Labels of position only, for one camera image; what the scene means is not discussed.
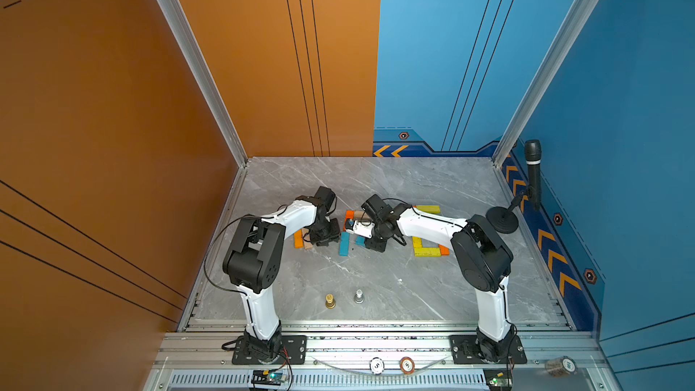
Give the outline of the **amber orange block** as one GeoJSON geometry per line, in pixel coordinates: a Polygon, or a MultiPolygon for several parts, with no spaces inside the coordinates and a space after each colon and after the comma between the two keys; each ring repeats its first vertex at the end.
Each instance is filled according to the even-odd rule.
{"type": "Polygon", "coordinates": [[[303,248],[304,248],[302,230],[297,231],[297,232],[294,233],[294,235],[293,235],[293,242],[294,242],[294,248],[295,248],[295,249],[303,249],[303,248]]]}

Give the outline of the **yellow block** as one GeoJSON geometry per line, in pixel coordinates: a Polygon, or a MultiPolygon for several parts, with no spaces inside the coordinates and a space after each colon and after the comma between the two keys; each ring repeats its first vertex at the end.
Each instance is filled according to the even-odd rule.
{"type": "Polygon", "coordinates": [[[436,248],[424,248],[424,247],[415,247],[414,248],[414,256],[415,257],[441,257],[442,253],[441,250],[436,247],[436,248]]]}
{"type": "Polygon", "coordinates": [[[416,209],[425,213],[429,213],[432,215],[440,215],[441,214],[441,208],[440,206],[436,205],[418,205],[416,206],[416,209]]]}
{"type": "Polygon", "coordinates": [[[412,240],[413,240],[414,252],[416,253],[416,255],[419,255],[419,253],[421,253],[421,251],[424,249],[423,244],[422,244],[422,239],[414,236],[412,238],[412,240]]]}

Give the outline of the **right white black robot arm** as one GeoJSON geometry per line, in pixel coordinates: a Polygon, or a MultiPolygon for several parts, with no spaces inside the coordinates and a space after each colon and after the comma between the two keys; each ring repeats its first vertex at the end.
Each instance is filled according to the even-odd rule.
{"type": "Polygon", "coordinates": [[[356,222],[354,228],[366,237],[369,249],[383,252],[390,239],[405,244],[407,237],[418,237],[454,254],[463,278],[476,292],[479,358],[488,363],[508,361],[516,338],[508,300],[513,253],[489,221],[481,215],[469,219],[433,215],[405,202],[389,206],[379,195],[369,197],[361,208],[367,222],[356,222]]]}

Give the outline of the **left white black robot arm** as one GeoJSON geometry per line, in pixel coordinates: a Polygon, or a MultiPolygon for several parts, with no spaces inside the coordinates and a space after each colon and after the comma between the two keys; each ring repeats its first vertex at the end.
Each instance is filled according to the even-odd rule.
{"type": "Polygon", "coordinates": [[[237,348],[245,356],[270,363],[282,355],[282,324],[275,311],[273,283],[282,263],[286,239],[303,229],[314,246],[340,240],[333,218],[336,195],[320,186],[311,197],[301,195],[269,215],[243,216],[222,262],[233,291],[244,301],[246,326],[237,348]]]}

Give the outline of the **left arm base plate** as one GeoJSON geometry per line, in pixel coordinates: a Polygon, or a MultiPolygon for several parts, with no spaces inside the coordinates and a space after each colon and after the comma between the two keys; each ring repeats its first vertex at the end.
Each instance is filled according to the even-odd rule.
{"type": "Polygon", "coordinates": [[[304,335],[282,335],[270,340],[258,340],[244,335],[235,341],[232,364],[280,366],[289,360],[293,366],[303,365],[307,354],[306,346],[307,337],[304,335]]]}

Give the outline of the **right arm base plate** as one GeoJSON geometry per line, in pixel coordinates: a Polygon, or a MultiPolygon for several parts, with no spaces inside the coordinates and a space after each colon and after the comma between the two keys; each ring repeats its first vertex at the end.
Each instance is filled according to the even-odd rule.
{"type": "Polygon", "coordinates": [[[452,335],[449,341],[456,365],[528,363],[521,339],[514,333],[510,333],[502,341],[493,341],[482,334],[452,335]]]}

